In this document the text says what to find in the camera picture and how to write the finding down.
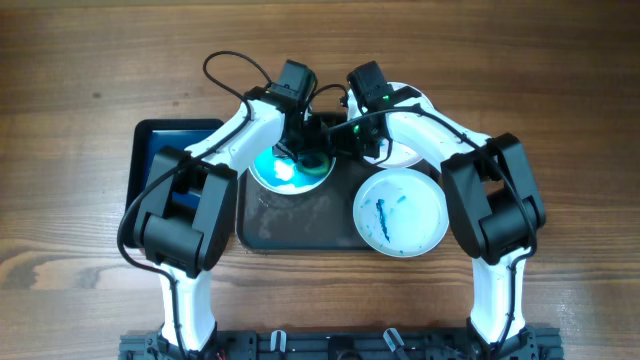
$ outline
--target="dark serving tray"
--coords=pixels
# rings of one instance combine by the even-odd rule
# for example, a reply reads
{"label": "dark serving tray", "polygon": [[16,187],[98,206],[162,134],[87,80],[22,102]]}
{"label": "dark serving tray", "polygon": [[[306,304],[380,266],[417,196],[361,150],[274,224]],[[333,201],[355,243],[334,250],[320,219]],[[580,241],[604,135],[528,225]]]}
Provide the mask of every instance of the dark serving tray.
{"label": "dark serving tray", "polygon": [[[411,168],[439,176],[425,161]],[[322,184],[300,195],[271,192],[246,171],[238,186],[238,239],[257,253],[371,251],[353,223],[352,207],[362,183],[381,170],[338,158]]]}

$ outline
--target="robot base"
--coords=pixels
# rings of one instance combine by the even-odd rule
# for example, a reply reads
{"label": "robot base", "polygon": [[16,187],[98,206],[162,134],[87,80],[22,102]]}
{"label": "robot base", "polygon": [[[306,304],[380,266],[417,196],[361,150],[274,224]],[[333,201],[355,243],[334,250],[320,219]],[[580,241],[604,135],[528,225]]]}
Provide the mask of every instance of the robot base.
{"label": "robot base", "polygon": [[[189,360],[463,360],[482,359],[479,344],[471,343],[467,328],[395,332],[404,346],[393,344],[381,332],[257,334],[253,331],[218,332],[201,353]],[[527,326],[516,349],[506,360],[562,360],[559,330]],[[121,337],[119,360],[181,360],[175,346],[167,346],[157,331]]]}

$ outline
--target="blue liquid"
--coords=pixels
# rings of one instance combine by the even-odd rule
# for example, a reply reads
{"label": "blue liquid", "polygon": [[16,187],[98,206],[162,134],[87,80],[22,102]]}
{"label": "blue liquid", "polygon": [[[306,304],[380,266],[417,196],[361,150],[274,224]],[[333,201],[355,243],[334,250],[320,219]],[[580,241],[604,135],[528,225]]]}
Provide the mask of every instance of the blue liquid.
{"label": "blue liquid", "polygon": [[284,192],[298,193],[296,190],[300,190],[305,187],[314,187],[321,183],[328,175],[312,176],[303,174],[296,169],[296,165],[293,160],[289,158],[279,159],[273,156],[271,149],[263,151],[256,158],[255,170],[261,182],[272,188],[287,187],[288,190]]}

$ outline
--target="wood grain surface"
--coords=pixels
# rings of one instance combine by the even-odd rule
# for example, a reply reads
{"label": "wood grain surface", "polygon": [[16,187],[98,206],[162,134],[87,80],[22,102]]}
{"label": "wood grain surface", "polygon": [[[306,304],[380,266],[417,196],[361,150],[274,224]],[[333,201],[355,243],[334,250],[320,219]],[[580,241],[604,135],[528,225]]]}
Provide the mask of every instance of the wood grain surface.
{"label": "wood grain surface", "polygon": [[[133,129],[147,118],[233,115],[237,100],[201,72],[221,49],[274,77],[294,59],[321,84],[344,84],[377,60],[461,124],[516,134],[548,218],[527,263],[527,321],[559,327],[567,359],[634,358],[639,10],[243,1],[0,11],[0,359],[113,359],[119,335],[163,321],[158,279],[115,247]],[[263,81],[234,58],[211,70],[237,89]],[[335,94],[318,101],[337,108]],[[230,241],[213,278],[223,330],[463,326],[473,302],[470,259],[450,234],[410,260],[260,256]]]}

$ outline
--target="white paper plate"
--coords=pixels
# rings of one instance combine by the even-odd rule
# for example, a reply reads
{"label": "white paper plate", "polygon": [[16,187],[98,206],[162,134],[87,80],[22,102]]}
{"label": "white paper plate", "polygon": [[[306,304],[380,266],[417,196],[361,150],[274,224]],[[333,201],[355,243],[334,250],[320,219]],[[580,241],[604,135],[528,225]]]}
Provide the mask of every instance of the white paper plate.
{"label": "white paper plate", "polygon": [[394,257],[424,254],[449,227],[442,189],[412,169],[383,170],[367,179],[353,202],[353,219],[367,244]]}

